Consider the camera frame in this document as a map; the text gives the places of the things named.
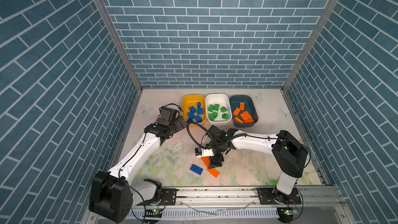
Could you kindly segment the orange lego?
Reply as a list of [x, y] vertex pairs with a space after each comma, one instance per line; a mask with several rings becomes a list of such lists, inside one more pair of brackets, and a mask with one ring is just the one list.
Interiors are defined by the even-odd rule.
[[235, 111], [233, 112], [233, 116], [237, 117], [240, 112], [241, 112], [241, 109], [240, 108], [236, 108]]
[[220, 172], [217, 171], [216, 169], [207, 169], [207, 171], [208, 171], [212, 176], [214, 176], [215, 178], [217, 178], [217, 177], [219, 176], [219, 174], [220, 174]]
[[234, 120], [237, 122], [237, 123], [244, 123], [244, 121], [243, 120], [241, 120], [240, 118], [238, 118], [238, 117], [235, 117], [234, 118]]
[[252, 119], [252, 116], [247, 111], [242, 112], [240, 117], [244, 122], [250, 118]]
[[204, 164], [206, 165], [207, 168], [210, 166], [210, 159], [208, 157], [202, 157], [201, 158]]

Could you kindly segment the green lego bottom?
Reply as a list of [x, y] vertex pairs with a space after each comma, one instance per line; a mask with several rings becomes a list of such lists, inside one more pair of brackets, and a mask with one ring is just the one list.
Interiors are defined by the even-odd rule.
[[222, 114], [222, 119], [228, 120], [229, 119], [229, 115], [227, 113]]

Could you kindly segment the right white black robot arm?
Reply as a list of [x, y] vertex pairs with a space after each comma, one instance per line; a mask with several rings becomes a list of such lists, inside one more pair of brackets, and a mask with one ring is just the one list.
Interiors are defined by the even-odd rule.
[[[209, 143], [199, 143], [191, 134], [190, 127], [196, 125], [205, 132]], [[273, 190], [274, 200], [279, 204], [287, 204], [296, 182], [302, 177], [307, 160], [311, 159], [309, 148], [300, 143], [288, 131], [282, 130], [278, 134], [254, 134], [230, 128], [224, 131], [212, 125], [206, 129], [202, 125], [190, 122], [186, 127], [189, 137], [198, 145], [195, 149], [197, 157], [209, 158], [209, 169], [222, 167], [224, 155], [232, 149], [247, 149], [273, 155], [281, 169], [277, 185]]]

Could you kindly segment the orange lego vertical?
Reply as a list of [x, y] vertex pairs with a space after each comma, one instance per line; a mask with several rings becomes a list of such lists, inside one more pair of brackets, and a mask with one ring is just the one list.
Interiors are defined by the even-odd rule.
[[240, 102], [239, 108], [240, 108], [241, 111], [244, 111], [245, 110], [245, 103]]

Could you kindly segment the orange lego horizontal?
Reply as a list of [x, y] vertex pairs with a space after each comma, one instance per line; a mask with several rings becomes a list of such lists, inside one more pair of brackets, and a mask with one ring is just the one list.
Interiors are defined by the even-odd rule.
[[254, 122], [255, 121], [253, 119], [251, 119], [251, 118], [245, 121], [245, 123], [254, 123]]

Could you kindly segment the orange lego bottom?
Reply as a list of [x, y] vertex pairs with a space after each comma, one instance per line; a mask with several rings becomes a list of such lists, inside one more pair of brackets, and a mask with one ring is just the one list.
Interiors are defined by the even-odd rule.
[[214, 176], [215, 178], [217, 178], [217, 177], [219, 176], [219, 174], [220, 174], [220, 172], [217, 171], [216, 169], [207, 169], [207, 171], [208, 171], [212, 176]]

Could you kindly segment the large blue lego bottom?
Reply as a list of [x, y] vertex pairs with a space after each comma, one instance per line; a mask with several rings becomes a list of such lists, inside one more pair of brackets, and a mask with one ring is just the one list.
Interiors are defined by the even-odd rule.
[[190, 167], [190, 171], [194, 173], [195, 175], [201, 176], [203, 174], [203, 169], [201, 167], [198, 167], [195, 164], [192, 164]]

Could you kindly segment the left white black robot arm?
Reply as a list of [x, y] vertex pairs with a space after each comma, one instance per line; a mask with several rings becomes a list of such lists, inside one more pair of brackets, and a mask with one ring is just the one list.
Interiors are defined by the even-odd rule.
[[186, 128], [182, 108], [173, 104], [162, 106], [154, 123], [144, 128], [144, 133], [131, 151], [106, 172], [99, 171], [93, 177], [89, 211], [115, 223], [122, 222], [133, 206], [157, 205], [162, 200], [162, 184], [145, 179], [140, 185], [131, 183], [147, 159], [167, 139]]

